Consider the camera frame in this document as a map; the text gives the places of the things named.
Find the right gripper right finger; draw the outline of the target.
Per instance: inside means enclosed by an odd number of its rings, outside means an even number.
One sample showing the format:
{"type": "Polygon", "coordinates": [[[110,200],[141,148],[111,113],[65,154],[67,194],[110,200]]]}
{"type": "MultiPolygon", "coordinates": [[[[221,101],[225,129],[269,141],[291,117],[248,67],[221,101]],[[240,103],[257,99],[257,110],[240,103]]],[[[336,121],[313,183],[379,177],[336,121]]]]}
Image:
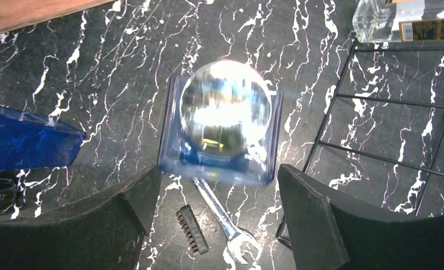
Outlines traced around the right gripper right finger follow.
{"type": "Polygon", "coordinates": [[[389,211],[289,164],[278,183],[297,269],[444,269],[444,215],[389,211]]]}

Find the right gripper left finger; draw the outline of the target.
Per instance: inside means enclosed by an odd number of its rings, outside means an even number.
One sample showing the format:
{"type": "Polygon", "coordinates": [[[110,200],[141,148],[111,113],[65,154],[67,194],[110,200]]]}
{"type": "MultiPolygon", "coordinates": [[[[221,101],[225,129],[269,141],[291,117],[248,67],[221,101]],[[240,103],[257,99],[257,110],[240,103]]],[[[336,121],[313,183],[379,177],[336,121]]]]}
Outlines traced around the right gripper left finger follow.
{"type": "Polygon", "coordinates": [[[36,218],[0,221],[0,269],[134,269],[161,180],[151,166],[36,218]]]}

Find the blue square bottle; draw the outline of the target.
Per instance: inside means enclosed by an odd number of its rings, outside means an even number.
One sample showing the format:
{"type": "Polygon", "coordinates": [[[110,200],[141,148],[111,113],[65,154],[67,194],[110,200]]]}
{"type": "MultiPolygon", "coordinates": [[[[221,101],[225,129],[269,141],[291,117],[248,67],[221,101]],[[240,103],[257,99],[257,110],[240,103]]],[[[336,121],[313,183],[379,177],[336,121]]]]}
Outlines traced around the blue square bottle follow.
{"type": "Polygon", "coordinates": [[[62,121],[0,106],[0,170],[68,166],[84,140],[62,121]]]}
{"type": "Polygon", "coordinates": [[[284,93],[222,59],[172,75],[157,164],[167,174],[266,186],[275,177],[284,93]]]}

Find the black wire wine rack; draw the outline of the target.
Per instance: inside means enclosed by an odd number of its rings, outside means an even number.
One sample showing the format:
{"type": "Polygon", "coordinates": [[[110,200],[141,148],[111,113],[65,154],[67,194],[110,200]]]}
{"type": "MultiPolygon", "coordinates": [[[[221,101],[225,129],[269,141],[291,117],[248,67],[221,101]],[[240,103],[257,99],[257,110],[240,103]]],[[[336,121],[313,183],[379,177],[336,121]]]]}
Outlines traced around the black wire wine rack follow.
{"type": "Polygon", "coordinates": [[[379,182],[382,207],[398,185],[411,183],[398,210],[420,209],[444,140],[444,43],[362,44],[350,48],[327,111],[302,168],[313,176],[334,153],[342,164],[329,187],[379,182]],[[410,169],[411,180],[398,171],[410,169]]]}

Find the clear square labelled bottle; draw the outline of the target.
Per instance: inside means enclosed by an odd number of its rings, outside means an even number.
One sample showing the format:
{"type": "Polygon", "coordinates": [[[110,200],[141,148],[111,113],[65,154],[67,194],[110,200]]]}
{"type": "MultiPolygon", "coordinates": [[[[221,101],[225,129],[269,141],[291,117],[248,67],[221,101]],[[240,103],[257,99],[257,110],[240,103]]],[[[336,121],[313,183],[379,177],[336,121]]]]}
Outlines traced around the clear square labelled bottle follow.
{"type": "Polygon", "coordinates": [[[359,1],[352,25],[361,43],[444,41],[444,1],[359,1]]]}

